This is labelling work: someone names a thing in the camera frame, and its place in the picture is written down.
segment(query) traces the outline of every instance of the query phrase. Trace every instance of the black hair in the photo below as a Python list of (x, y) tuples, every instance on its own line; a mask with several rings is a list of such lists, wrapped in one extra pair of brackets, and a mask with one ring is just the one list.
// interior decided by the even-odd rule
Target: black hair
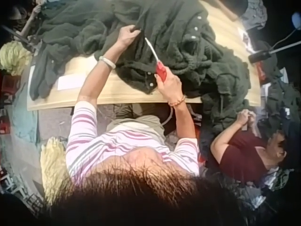
[(80, 185), (64, 182), (38, 219), (54, 226), (243, 226), (241, 207), (218, 182), (130, 170), (96, 173)]

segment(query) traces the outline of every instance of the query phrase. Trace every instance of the hand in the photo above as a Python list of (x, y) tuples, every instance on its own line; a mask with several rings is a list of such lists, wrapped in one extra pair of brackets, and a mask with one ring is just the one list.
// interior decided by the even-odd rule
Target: hand
[(40, 13), (40, 11), (42, 10), (42, 5), (39, 4), (37, 5), (35, 8), (33, 8), (32, 10), (32, 16), (36, 16), (37, 14)]
[(119, 36), (117, 38), (117, 43), (120, 44), (124, 49), (127, 49), (130, 44), (133, 43), (135, 38), (140, 34), (141, 31), (133, 29), (135, 25), (129, 25), (122, 27), (119, 31)]
[(163, 98), (168, 101), (168, 103), (176, 103), (183, 98), (182, 93), (182, 83), (178, 76), (174, 75), (168, 67), (166, 68), (166, 80), (161, 80), (160, 76), (155, 74), (158, 90), (162, 94)]
[(256, 114), (252, 111), (249, 111), (248, 127), (253, 127), (255, 122), (256, 122)]
[(246, 125), (248, 123), (249, 120), (249, 110), (244, 109), (241, 112), (239, 112), (237, 114), (237, 119), (236, 119), (236, 123), (238, 123), (241, 127), (243, 127), (244, 125)]

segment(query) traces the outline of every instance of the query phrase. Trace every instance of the green fabric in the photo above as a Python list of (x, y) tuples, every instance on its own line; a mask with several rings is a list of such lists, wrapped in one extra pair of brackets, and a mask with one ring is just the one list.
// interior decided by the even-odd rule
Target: green fabric
[[(264, 41), (258, 41), (259, 49), (268, 50), (270, 45)], [(280, 129), (282, 118), (280, 110), (285, 107), (290, 109), (290, 118), (296, 123), (300, 123), (300, 92), (297, 91), (291, 84), (281, 81), (282, 73), (277, 68), (277, 57), (273, 54), (271, 58), (263, 61), (262, 70), (267, 76), (267, 80), (271, 82), (268, 89), (267, 102), (265, 109), (268, 113), (268, 118), (260, 125), (264, 128), (261, 133), (264, 137), (271, 137), (277, 129)]]
[(135, 24), (143, 32), (116, 68), (127, 84), (147, 94), (156, 88), (150, 85), (156, 84), (155, 59), (145, 36), (162, 62), (180, 77), (184, 94), (202, 98), (215, 132), (248, 107), (247, 65), (215, 43), (208, 12), (198, 0), (61, 0), (44, 5), (42, 14), (45, 20), (38, 34), (43, 51), (32, 76), (33, 100), (47, 97), (72, 57), (95, 53), (98, 59), (115, 42), (120, 27)]

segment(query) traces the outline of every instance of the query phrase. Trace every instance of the dark green knit sweater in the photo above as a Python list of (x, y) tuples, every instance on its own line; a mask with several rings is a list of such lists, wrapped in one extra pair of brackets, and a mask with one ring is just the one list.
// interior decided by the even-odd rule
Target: dark green knit sweater
[(145, 36), (179, 76), (184, 94), (202, 98), (216, 132), (248, 107), (247, 65), (215, 42), (208, 12), (198, 0), (61, 0), (45, 5), (42, 14), (38, 34), (43, 45), (30, 87), (32, 99), (47, 97), (72, 57), (95, 53), (98, 59), (116, 41), (120, 27), (135, 24), (143, 32), (116, 68), (127, 84), (148, 94), (156, 88), (150, 86), (155, 84), (155, 59)]

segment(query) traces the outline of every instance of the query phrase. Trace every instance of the striped shirt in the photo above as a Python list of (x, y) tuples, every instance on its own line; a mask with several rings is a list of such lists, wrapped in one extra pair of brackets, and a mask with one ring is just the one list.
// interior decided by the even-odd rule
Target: striped shirt
[(67, 169), (75, 183), (109, 157), (123, 156), (137, 147), (152, 148), (163, 162), (174, 161), (188, 173), (199, 175), (196, 139), (180, 139), (171, 152), (155, 130), (142, 123), (137, 123), (138, 129), (132, 129), (131, 123), (131, 127), (123, 123), (98, 136), (96, 109), (86, 101), (75, 105), (66, 149)]

